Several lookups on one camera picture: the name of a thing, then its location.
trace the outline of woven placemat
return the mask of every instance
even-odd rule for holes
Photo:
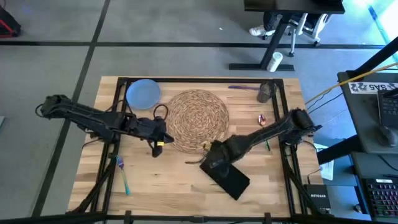
[[[203,145],[222,141],[228,132],[229,118],[225,104],[205,90],[187,90],[167,104],[170,113],[167,131],[174,137],[176,150],[203,154]]]

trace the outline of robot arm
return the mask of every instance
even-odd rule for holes
[[[246,136],[232,135],[224,142],[214,141],[203,165],[226,176],[229,165],[240,160],[256,144],[275,136],[279,136],[286,145],[298,144],[302,136],[320,128],[321,126],[314,126],[306,111],[291,110],[283,119],[266,128]]]
[[[36,110],[40,106],[42,117],[68,119],[76,123],[80,129],[90,130],[95,136],[108,142],[117,140],[118,134],[145,139],[152,148],[153,157],[162,153],[163,143],[174,141],[174,138],[166,133],[164,119],[158,116],[151,120],[149,118],[137,118],[134,113],[100,111],[74,103],[65,95],[48,96]]]

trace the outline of table leg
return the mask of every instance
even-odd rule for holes
[[[275,52],[275,49],[278,47],[279,41],[282,38],[287,25],[289,24],[291,14],[284,14],[282,19],[280,20],[274,35],[272,36],[271,42],[264,54],[260,64],[252,64],[252,63],[231,63],[229,65],[230,70],[267,70],[267,65],[272,58],[272,54]],[[294,71],[293,65],[279,65],[277,71]]]
[[[362,152],[361,142],[358,135],[354,135],[342,142],[339,142],[327,149],[317,153],[319,164],[325,164],[334,159],[351,154],[351,152]]]

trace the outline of blue plate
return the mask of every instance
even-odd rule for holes
[[[138,80],[127,89],[126,99],[131,108],[146,110],[160,100],[160,88],[153,80]]]

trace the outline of white shoe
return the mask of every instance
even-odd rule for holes
[[[270,35],[274,34],[274,32],[275,32],[275,30],[266,31],[263,25],[249,29],[249,33],[255,37],[260,37],[260,36],[264,36],[264,35],[270,36]]]

